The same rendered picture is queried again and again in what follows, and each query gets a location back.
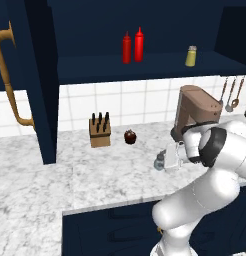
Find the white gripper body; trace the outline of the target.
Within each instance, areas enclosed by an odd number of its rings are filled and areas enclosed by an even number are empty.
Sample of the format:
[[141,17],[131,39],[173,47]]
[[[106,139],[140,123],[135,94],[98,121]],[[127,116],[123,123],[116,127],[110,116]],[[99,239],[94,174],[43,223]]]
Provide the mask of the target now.
[[170,143],[167,145],[164,168],[166,172],[173,172],[180,168],[181,161],[178,154],[178,144]]

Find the grey shaker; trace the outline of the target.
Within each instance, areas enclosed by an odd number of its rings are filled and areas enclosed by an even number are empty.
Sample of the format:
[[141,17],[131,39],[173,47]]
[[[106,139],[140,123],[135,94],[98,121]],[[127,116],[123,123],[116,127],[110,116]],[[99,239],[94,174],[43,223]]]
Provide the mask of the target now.
[[161,171],[164,169],[164,163],[165,163],[165,153],[166,151],[163,150],[157,154],[156,159],[154,160],[154,168],[158,171]]

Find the dark blue base cabinet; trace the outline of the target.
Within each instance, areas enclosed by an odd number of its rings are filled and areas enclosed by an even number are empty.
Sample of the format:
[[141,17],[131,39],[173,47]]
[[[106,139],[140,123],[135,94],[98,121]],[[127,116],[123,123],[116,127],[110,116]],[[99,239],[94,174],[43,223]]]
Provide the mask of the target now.
[[[62,221],[62,256],[150,256],[161,238],[153,201],[68,215]],[[198,256],[246,252],[246,185],[227,207],[206,215],[190,245]]]

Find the yellow shaker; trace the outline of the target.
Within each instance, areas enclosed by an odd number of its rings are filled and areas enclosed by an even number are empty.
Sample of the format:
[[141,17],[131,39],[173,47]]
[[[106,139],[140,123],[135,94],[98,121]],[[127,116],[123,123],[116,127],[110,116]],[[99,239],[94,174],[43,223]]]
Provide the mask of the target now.
[[187,67],[194,67],[196,63],[196,54],[197,54],[197,47],[191,45],[188,48],[187,57],[185,60],[185,65]]

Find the tall red condiment bottle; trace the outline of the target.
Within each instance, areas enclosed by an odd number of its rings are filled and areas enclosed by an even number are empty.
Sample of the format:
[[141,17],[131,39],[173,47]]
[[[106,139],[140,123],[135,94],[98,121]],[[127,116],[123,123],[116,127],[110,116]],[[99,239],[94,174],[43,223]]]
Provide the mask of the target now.
[[136,62],[143,61],[143,47],[144,47],[144,35],[141,29],[135,34],[135,49],[134,49],[134,59]]

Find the short red condiment bottle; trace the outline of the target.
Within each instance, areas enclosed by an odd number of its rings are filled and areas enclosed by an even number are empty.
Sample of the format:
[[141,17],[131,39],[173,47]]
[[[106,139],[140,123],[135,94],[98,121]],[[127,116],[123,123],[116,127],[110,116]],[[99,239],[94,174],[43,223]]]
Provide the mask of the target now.
[[131,62],[131,37],[129,32],[126,32],[122,40],[122,62],[124,64]]

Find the dark blue cabinet door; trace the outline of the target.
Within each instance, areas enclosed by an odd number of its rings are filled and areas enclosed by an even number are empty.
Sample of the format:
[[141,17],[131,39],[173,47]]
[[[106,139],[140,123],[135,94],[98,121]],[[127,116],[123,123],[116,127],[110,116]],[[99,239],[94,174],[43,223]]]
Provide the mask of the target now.
[[[47,0],[0,0],[0,30],[12,25],[16,45],[0,46],[21,118],[34,119],[42,160],[56,161],[59,104],[58,53]],[[4,83],[0,75],[0,91]]]

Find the brown cupcake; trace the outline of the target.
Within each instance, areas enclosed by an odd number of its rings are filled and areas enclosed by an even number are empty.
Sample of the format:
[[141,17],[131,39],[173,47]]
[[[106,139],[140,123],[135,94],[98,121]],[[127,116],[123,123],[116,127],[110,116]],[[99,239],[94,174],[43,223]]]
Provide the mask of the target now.
[[127,144],[134,144],[137,139],[136,133],[129,129],[124,133],[124,139]]

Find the wooden knife block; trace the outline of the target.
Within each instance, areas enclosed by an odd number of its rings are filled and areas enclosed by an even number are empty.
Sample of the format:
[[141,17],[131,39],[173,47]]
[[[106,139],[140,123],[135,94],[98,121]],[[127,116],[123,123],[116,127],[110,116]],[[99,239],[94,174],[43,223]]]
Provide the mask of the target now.
[[92,148],[111,145],[111,125],[108,112],[105,115],[99,113],[98,116],[92,114],[89,119],[89,135]]

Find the hanging metal spoon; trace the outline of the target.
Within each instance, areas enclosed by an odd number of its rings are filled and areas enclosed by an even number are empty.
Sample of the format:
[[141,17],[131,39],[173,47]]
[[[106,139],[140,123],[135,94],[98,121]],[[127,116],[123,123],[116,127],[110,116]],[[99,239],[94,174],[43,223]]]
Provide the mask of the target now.
[[225,94],[225,91],[226,91],[226,87],[227,87],[227,84],[228,84],[228,76],[225,78],[225,82],[224,82],[224,85],[223,85],[223,89],[222,89],[222,92],[221,92],[221,96],[220,96],[220,100],[219,100],[219,104],[221,106],[223,106],[223,97],[224,97],[224,94]]

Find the hanging metal ladle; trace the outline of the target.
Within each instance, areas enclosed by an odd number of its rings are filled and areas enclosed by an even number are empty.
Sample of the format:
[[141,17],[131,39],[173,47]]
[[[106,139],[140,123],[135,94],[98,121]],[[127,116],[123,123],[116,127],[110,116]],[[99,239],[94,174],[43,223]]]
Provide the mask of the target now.
[[228,97],[228,100],[227,100],[227,104],[225,106],[225,110],[226,112],[230,113],[233,111],[233,107],[231,106],[231,97],[232,97],[232,94],[233,94],[233,91],[234,91],[234,87],[235,87],[235,84],[236,84],[236,80],[237,80],[237,76],[235,76],[233,82],[232,82],[232,85],[231,85],[231,89],[230,89],[230,93],[229,93],[229,97]]

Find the dark blue wall cabinet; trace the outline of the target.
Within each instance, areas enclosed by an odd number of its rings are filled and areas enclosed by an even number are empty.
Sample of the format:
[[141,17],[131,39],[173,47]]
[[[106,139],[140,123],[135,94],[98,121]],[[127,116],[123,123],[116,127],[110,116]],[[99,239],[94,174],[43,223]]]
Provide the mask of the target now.
[[[246,0],[48,0],[62,84],[246,74]],[[143,61],[134,59],[144,35]],[[122,40],[131,37],[131,62]],[[188,48],[197,47],[194,67]]]

